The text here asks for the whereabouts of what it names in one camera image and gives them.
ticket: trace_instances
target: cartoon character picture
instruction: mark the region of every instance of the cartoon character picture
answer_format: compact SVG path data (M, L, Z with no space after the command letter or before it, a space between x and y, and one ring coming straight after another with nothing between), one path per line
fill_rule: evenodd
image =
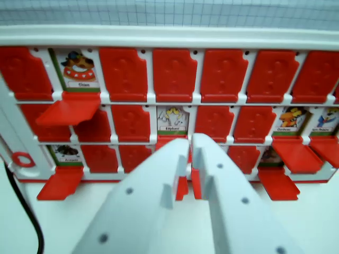
M273 135L298 135L308 111L304 107L285 107L274 127Z
M79 153L78 150L66 145L58 146L55 152L62 154L62 157L64 157L65 155L77 155Z
M187 134L189 114L180 106L157 108L158 134Z
M304 116L306 112L307 111L303 107L288 107L286 112L279 117L282 121L280 127L298 127L298 124L300 124L298 118Z
M312 129L311 136L330 136L338 131L339 107L324 108L319 117L317 126Z
M337 120L337 113L339 112L339 108L337 107L329 107L324 110L323 114L318 120L317 127L321 128L324 126L328 126L328 123L335 122Z
M283 161L272 147L266 147L259 166L282 166Z
M93 60L76 51L71 51L66 61L61 62L64 66L64 77L72 80L94 81L95 74Z
M58 166L81 166L79 151L74 146L52 145L49 146L50 153Z
M64 90L99 92L94 61L80 49L49 49Z

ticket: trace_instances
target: black cable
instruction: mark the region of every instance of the black cable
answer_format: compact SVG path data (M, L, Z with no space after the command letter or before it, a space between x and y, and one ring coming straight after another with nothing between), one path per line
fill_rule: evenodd
M44 239L43 239L43 234L42 234L39 222L38 222L37 218L35 217L35 215L33 214L33 212L31 211L28 204L26 203L26 200L22 196L21 191L19 190L19 187L17 186L17 184L15 182L15 179L14 179L12 172L10 172L10 170L7 168L7 165L5 165L5 168L6 168L6 173L7 173L8 179L10 181L10 184L11 184L14 192L16 193L17 198L19 199L22 207L24 208L28 218L32 222L32 225L33 225L35 231L37 232L38 242L39 242L37 254L43 254Z

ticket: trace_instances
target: cartoon dog character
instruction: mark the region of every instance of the cartoon dog character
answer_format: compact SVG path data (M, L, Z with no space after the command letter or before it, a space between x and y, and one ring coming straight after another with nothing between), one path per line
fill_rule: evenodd
M181 125L186 120L187 115L177 107L171 107L162 111L158 119L167 122L168 126Z
M78 155L78 150L70 147L70 146L67 146L67 145L63 145L63 146L58 146L57 150L55 151L55 153L58 152L58 153L61 153L62 154L62 157L64 157L65 155L76 155L77 157L80 157Z
M64 77L76 81L94 81L96 80L94 71L94 62L91 58L85 57L76 51L71 51L66 57L66 61L61 63L64 69Z
M298 118L306 114L304 107L288 107L286 112L281 114L281 127L297 127Z
M336 120L336 113L339 111L337 107L330 107L319 118L317 127L323 127L325 123L331 123Z

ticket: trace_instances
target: red ring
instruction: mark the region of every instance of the red ring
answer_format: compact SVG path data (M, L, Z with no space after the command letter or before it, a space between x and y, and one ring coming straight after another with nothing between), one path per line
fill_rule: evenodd
M21 162L19 156L22 156L22 157L29 159L30 162L29 163ZM34 163L32 157L26 152L15 152L15 153L13 153L12 154L12 160L14 161L15 164L17 164L17 165L19 165L20 167L23 167L23 168L31 168L31 167L35 166L35 163Z

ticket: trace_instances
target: grid pattern backdrop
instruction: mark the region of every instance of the grid pattern backdrop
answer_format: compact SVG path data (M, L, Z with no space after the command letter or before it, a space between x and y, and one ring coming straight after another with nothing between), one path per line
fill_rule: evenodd
M339 0L0 0L0 25L339 30Z

